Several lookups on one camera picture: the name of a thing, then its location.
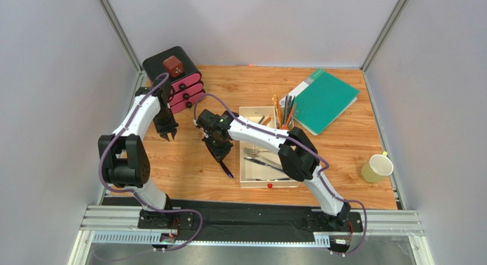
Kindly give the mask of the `blue serrated knife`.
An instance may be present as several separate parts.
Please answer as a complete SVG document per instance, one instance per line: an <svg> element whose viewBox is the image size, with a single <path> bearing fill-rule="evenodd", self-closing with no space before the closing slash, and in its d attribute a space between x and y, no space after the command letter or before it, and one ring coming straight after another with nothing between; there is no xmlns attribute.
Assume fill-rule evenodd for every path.
<svg viewBox="0 0 487 265"><path fill-rule="evenodd" d="M231 151L231 148L233 147L232 143L216 143L213 140L207 140L205 141L205 145L209 152L211 153L212 157L216 160L216 162L221 166L223 169L224 173L231 179L234 178L234 175L231 173L229 168L226 166L226 164L223 162L225 157L229 154Z"/></svg>

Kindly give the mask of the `orange chopstick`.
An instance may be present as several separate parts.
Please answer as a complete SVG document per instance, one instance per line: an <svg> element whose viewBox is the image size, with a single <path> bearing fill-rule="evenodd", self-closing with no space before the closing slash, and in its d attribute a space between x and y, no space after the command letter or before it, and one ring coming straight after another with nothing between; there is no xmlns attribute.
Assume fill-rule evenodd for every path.
<svg viewBox="0 0 487 265"><path fill-rule="evenodd" d="M266 126L270 121L271 121L271 117L267 117L263 122L262 122L262 125Z"/></svg>

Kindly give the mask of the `silver table knife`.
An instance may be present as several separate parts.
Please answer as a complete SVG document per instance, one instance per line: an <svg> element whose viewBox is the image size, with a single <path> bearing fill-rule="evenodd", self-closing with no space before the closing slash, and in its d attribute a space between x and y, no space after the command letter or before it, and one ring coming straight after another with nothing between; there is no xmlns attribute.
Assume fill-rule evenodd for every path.
<svg viewBox="0 0 487 265"><path fill-rule="evenodd" d="M247 161L250 161L250 162L253 162L255 164L258 164L258 165L262 165L262 166L266 166L266 167L270 167L274 170L277 170L277 171L280 171L280 172L283 172L283 169L280 168L280 167L277 167L277 166L274 166L274 165L271 165L271 164L268 164L266 162L263 162L261 160L258 160L258 159L255 159L255 158L251 158L251 157L244 157L244 160L247 160Z"/></svg>

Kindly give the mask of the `gold ornate spoon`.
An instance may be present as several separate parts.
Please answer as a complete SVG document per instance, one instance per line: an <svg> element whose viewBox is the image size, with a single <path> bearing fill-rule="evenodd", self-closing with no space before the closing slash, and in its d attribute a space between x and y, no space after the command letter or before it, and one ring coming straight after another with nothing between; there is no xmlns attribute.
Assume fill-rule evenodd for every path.
<svg viewBox="0 0 487 265"><path fill-rule="evenodd" d="M277 95L273 95L272 101L274 103L274 109L275 109L275 112L276 112L276 127L277 128L280 128L281 125L282 125L282 122L281 122L280 100L277 97Z"/></svg>

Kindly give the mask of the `black spoon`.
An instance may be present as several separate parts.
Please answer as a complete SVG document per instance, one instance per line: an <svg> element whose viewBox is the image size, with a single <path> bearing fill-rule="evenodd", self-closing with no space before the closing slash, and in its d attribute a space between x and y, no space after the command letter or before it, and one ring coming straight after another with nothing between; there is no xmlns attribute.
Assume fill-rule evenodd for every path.
<svg viewBox="0 0 487 265"><path fill-rule="evenodd" d="M289 94L286 95L285 97L285 103L284 103L284 116L283 116L283 122L284 124L286 123L287 121L287 118L288 118L288 104L289 104Z"/></svg>

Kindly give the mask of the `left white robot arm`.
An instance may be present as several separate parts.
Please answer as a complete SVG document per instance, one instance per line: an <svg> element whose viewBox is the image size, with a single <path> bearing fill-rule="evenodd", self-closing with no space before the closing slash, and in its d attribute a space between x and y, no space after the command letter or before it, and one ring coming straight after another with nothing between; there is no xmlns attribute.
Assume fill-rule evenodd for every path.
<svg viewBox="0 0 487 265"><path fill-rule="evenodd" d="M167 82L140 88L123 122L98 140L102 185L111 192L133 194L148 212L167 213L172 209L168 195L150 177L151 165L143 145L150 125L163 139L175 137L178 123L169 105L170 94L171 84Z"/></svg>

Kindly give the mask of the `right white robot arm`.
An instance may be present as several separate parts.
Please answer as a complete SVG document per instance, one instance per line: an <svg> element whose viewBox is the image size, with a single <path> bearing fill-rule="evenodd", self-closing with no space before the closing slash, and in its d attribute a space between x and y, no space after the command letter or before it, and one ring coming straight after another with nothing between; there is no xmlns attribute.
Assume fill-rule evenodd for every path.
<svg viewBox="0 0 487 265"><path fill-rule="evenodd" d="M251 143L277 154L284 173L303 182L318 200L321 210L335 225L348 223L350 205L344 202L333 186L321 175L321 162L308 136L299 128L280 130L252 122L231 111L217 115L204 110L194 121L204 133L203 142L212 157L222 164L234 140Z"/></svg>

